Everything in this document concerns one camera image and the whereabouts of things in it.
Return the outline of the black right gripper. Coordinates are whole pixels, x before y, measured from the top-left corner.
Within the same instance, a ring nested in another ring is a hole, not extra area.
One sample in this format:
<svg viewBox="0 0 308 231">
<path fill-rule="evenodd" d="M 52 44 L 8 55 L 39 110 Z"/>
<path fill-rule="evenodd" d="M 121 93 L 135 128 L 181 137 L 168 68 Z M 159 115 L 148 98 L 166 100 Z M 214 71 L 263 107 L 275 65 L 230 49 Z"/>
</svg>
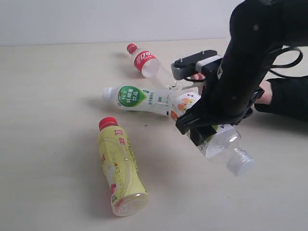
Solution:
<svg viewBox="0 0 308 231">
<path fill-rule="evenodd" d="M 268 36 L 231 38 L 221 60 L 202 67 L 206 88 L 201 99 L 176 121 L 181 134 L 192 128 L 237 124 L 253 113 L 264 94 L 259 87 L 270 65 Z"/>
</svg>

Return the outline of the black sleeved forearm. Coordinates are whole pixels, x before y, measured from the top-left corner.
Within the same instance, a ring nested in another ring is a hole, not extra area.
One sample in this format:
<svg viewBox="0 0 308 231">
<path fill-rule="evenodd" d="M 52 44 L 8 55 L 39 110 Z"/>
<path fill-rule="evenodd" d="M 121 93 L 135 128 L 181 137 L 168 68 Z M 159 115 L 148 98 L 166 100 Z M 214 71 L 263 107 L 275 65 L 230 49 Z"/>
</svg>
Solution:
<svg viewBox="0 0 308 231">
<path fill-rule="evenodd" d="M 270 105 L 255 104 L 259 112 L 308 120 L 308 78 L 270 78 L 272 99 Z"/>
</svg>

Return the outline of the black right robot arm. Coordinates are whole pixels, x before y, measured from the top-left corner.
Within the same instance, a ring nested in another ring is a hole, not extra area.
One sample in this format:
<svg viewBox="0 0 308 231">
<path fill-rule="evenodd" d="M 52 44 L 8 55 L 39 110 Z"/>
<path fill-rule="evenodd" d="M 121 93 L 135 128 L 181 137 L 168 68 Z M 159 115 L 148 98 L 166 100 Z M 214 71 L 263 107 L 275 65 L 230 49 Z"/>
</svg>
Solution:
<svg viewBox="0 0 308 231">
<path fill-rule="evenodd" d="M 305 0 L 245 0 L 232 12 L 231 39 L 219 56 L 207 50 L 176 60 L 177 80 L 191 81 L 202 73 L 201 99 L 176 121 L 181 133 L 195 129 L 214 133 L 213 126 L 235 125 L 263 94 L 259 84 L 276 67 L 276 57 L 308 44 L 308 3 Z"/>
</svg>

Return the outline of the open bare human hand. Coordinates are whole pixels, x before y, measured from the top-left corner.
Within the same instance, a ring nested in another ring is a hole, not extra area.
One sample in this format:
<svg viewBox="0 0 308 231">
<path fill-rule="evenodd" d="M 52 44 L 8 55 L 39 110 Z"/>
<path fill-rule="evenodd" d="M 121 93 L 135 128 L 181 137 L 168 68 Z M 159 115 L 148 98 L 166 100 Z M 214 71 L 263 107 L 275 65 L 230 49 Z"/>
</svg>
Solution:
<svg viewBox="0 0 308 231">
<path fill-rule="evenodd" d="M 203 80 L 205 79 L 205 76 L 198 73 L 198 74 L 191 76 L 190 79 Z M 268 82 L 267 80 L 263 80 L 259 86 L 264 90 L 264 93 L 262 94 L 260 98 L 258 98 L 255 101 L 255 104 L 270 105 L 271 99 L 272 99 L 272 89 L 271 89 L 270 82 Z"/>
</svg>

